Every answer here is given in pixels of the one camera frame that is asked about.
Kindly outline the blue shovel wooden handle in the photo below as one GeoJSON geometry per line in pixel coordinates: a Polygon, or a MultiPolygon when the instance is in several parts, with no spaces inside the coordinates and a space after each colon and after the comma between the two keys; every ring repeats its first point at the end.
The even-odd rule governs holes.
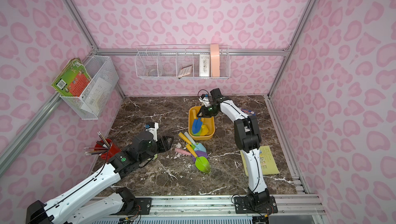
{"type": "Polygon", "coordinates": [[[203,125],[201,118],[197,116],[196,112],[193,111],[193,124],[192,124],[192,133],[197,133],[201,130],[201,126],[203,125]]]}

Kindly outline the yellow plastic shovel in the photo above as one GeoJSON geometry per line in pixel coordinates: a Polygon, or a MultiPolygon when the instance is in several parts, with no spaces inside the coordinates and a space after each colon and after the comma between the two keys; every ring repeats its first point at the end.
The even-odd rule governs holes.
{"type": "Polygon", "coordinates": [[[209,133],[209,129],[206,125],[201,126],[200,136],[206,136],[209,133]]]}

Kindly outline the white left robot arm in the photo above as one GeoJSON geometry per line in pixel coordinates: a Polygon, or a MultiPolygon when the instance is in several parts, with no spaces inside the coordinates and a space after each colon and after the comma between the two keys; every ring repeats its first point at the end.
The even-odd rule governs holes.
{"type": "Polygon", "coordinates": [[[106,162],[78,185],[43,203],[32,203],[26,211],[27,224],[91,224],[109,215],[124,215],[127,222],[141,218],[150,211],[151,199],[137,199],[127,187],[110,196],[87,204],[104,189],[130,173],[147,166],[155,155],[171,149],[174,137],[157,137],[154,131],[142,131],[133,143],[107,159],[106,162]]]}

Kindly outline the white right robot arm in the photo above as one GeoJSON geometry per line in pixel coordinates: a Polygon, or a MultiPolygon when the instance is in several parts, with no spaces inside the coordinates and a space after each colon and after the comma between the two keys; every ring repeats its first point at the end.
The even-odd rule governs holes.
{"type": "Polygon", "coordinates": [[[198,117],[215,117],[221,112],[233,122],[235,143],[245,158],[248,172],[247,201],[252,207],[268,203],[270,194],[260,163],[262,136],[257,117],[244,113],[229,97],[222,95],[219,88],[211,90],[209,94],[202,94],[199,101],[203,105],[198,111],[198,117]]]}

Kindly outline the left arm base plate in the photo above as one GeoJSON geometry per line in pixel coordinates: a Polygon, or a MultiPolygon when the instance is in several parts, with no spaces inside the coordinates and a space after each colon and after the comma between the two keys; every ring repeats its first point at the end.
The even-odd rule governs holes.
{"type": "Polygon", "coordinates": [[[153,198],[138,197],[124,200],[121,210],[112,215],[134,216],[136,214],[149,215],[153,198]]]}

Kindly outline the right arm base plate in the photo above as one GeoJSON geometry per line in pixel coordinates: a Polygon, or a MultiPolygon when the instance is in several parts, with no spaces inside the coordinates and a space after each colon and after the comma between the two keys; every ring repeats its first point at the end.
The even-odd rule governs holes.
{"type": "Polygon", "coordinates": [[[247,196],[233,195],[231,198],[237,214],[261,214],[271,215],[278,213],[277,203],[273,196],[269,196],[269,200],[264,203],[251,203],[247,196]]]}

